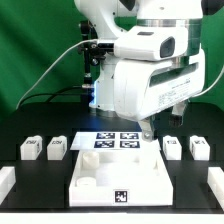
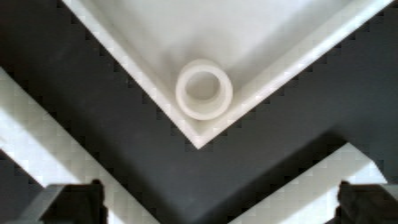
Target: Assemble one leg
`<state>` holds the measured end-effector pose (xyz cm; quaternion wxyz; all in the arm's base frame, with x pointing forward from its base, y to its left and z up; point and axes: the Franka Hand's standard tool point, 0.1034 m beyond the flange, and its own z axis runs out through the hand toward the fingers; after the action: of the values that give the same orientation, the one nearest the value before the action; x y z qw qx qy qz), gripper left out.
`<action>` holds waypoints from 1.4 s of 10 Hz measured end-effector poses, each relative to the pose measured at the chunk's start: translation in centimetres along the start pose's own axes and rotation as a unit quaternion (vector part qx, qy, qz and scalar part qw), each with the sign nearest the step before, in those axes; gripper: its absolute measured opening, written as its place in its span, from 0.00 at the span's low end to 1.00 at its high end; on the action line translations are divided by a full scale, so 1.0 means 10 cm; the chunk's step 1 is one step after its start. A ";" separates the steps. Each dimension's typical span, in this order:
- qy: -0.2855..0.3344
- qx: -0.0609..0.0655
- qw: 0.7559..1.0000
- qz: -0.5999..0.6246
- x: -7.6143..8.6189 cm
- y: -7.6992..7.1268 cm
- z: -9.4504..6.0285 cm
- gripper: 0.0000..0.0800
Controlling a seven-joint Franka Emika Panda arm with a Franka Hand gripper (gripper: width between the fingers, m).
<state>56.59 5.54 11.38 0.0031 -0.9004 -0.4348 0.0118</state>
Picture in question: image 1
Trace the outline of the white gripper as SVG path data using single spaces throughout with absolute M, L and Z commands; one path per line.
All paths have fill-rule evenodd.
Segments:
M 173 68 L 172 61 L 146 62 L 120 60 L 114 73 L 114 108 L 121 118 L 139 121 L 142 138 L 154 137 L 153 118 L 171 106 L 169 124 L 180 127 L 188 102 L 200 93 L 205 81 L 205 54 L 189 58 L 189 64 Z

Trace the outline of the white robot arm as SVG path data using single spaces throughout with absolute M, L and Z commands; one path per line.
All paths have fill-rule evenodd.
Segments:
M 100 66 L 90 107 L 137 122 L 154 137 L 154 115 L 170 108 L 183 124 L 189 98 L 204 85 L 202 0 L 74 0 L 96 39 L 89 62 Z

